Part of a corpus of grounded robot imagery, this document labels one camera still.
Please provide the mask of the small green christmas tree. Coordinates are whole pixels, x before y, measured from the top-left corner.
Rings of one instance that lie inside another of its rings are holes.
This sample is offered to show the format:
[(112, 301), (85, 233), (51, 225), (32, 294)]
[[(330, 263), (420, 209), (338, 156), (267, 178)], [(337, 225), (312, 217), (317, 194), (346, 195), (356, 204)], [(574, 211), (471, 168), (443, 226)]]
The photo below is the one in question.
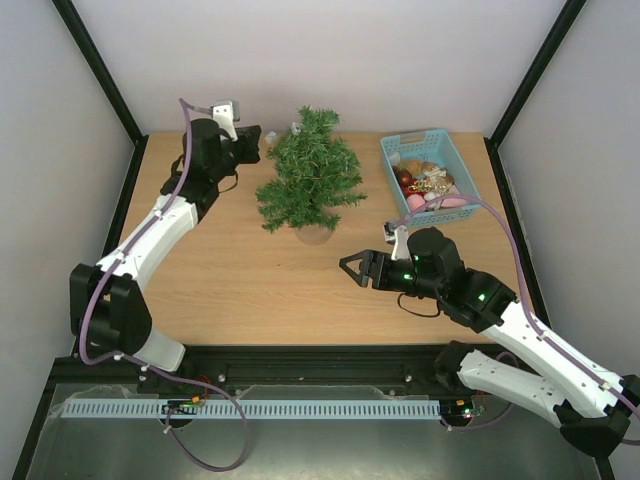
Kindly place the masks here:
[(339, 208), (368, 198), (360, 189), (360, 161), (335, 133), (340, 116), (334, 110), (303, 106), (295, 122), (301, 133), (293, 135), (290, 126), (267, 152), (275, 176), (256, 190), (262, 228), (273, 233), (317, 225), (334, 231)]

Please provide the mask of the light blue plastic basket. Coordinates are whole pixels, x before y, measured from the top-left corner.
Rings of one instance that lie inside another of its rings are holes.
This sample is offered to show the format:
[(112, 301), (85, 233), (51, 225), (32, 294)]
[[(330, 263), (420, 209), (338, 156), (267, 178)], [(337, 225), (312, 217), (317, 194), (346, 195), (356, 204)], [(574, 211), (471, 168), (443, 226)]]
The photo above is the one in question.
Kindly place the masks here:
[[(411, 193), (398, 183), (395, 172), (406, 170), (403, 161), (407, 159), (417, 158), (422, 161), (423, 172), (421, 175), (413, 176), (414, 182), (420, 179), (443, 178), (452, 184), (449, 192), (439, 197), (440, 201), (448, 195), (462, 198), (479, 196), (466, 164), (445, 130), (432, 129), (387, 136), (380, 140), (380, 147), (382, 167), (401, 217), (412, 212), (406, 203), (406, 198)], [(425, 211), (415, 214), (406, 222), (406, 226), (421, 228), (461, 221), (471, 217), (479, 209), (477, 204), (470, 202), (460, 208), (440, 209), (439, 205), (434, 209), (428, 206)]]

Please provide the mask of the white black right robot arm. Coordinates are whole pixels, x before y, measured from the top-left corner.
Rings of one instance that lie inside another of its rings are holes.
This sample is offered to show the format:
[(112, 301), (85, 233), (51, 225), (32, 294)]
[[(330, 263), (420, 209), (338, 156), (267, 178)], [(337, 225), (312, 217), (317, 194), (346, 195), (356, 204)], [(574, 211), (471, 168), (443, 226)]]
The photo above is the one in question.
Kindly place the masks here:
[(455, 323), (482, 334), (523, 360), (504, 365), (480, 350), (451, 342), (434, 363), (438, 384), (498, 396), (560, 430), (574, 448), (607, 458), (621, 444), (639, 407), (639, 379), (592, 361), (537, 319), (493, 275), (468, 268), (455, 243), (434, 227), (387, 229), (389, 253), (363, 250), (340, 259), (359, 286), (435, 300)]

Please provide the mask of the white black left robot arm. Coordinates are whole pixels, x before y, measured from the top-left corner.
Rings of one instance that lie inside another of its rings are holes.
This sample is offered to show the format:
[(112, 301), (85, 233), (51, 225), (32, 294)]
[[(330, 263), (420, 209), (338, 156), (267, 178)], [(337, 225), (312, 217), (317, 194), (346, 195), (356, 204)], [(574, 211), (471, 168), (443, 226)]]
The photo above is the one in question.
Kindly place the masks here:
[(167, 372), (179, 369), (186, 348), (154, 327), (144, 289), (171, 249), (218, 199), (220, 182), (235, 176), (239, 165), (259, 162), (260, 135), (258, 125), (230, 134), (213, 119), (191, 121), (183, 153), (144, 220), (96, 265), (74, 268), (71, 331), (83, 362), (98, 363), (87, 353), (94, 344), (105, 349), (104, 359), (128, 355)]

